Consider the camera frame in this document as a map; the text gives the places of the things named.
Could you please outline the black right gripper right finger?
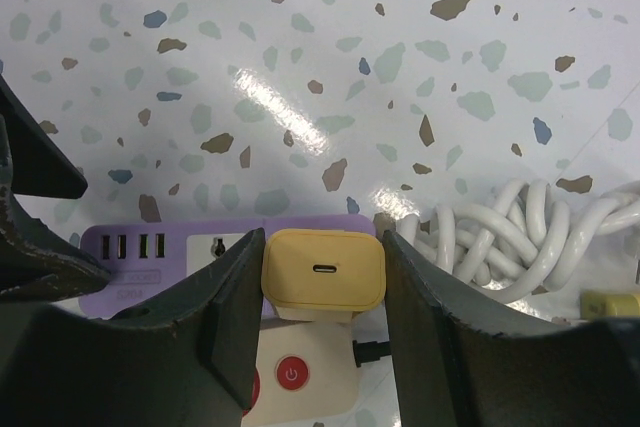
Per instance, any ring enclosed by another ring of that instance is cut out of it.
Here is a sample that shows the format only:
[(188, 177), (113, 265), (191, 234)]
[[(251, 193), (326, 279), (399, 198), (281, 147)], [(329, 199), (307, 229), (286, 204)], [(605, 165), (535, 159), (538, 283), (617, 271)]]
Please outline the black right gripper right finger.
[(513, 310), (383, 237), (405, 426), (635, 426), (639, 322), (560, 326)]

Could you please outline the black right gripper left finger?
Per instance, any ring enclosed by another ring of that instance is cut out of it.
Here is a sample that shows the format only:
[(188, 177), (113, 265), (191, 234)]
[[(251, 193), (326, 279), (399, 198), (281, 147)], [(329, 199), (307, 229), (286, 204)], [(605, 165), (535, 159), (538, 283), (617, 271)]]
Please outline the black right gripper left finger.
[(265, 233), (108, 320), (1, 308), (5, 426), (237, 426), (250, 407)]

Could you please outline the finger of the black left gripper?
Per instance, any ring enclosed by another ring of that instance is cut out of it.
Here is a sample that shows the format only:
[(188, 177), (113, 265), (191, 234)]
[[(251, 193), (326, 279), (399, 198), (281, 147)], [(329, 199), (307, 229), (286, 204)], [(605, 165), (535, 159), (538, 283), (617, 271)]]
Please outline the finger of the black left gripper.
[(79, 199), (84, 175), (44, 132), (1, 78), (1, 179), (12, 191), (35, 197)]
[(1, 301), (56, 302), (98, 292), (110, 272), (52, 232), (1, 188)]

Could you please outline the purple power strip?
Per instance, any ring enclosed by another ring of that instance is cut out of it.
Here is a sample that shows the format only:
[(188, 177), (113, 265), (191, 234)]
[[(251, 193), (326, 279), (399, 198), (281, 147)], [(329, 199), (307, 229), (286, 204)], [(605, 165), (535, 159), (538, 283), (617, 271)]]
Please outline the purple power strip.
[(111, 273), (111, 280), (103, 290), (82, 296), (79, 307), (88, 317), (110, 318), (209, 265), (258, 228), (267, 237), (282, 229), (375, 233), (373, 222), (360, 214), (93, 226), (80, 247)]

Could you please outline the orange yellow charger plug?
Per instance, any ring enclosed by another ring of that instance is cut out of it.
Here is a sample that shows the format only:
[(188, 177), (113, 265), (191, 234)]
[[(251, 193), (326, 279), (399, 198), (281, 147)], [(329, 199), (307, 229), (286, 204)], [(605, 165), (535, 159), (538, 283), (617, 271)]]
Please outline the orange yellow charger plug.
[(349, 323), (385, 296), (384, 250), (368, 233), (280, 230), (266, 243), (261, 288), (281, 319)]

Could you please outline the olive yellow charger plug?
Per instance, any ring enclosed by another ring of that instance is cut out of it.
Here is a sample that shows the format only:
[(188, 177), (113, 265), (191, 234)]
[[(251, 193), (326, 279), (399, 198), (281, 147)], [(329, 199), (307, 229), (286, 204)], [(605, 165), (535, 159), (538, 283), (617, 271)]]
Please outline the olive yellow charger plug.
[(585, 290), (580, 294), (579, 307), (582, 320), (640, 316), (638, 292)]

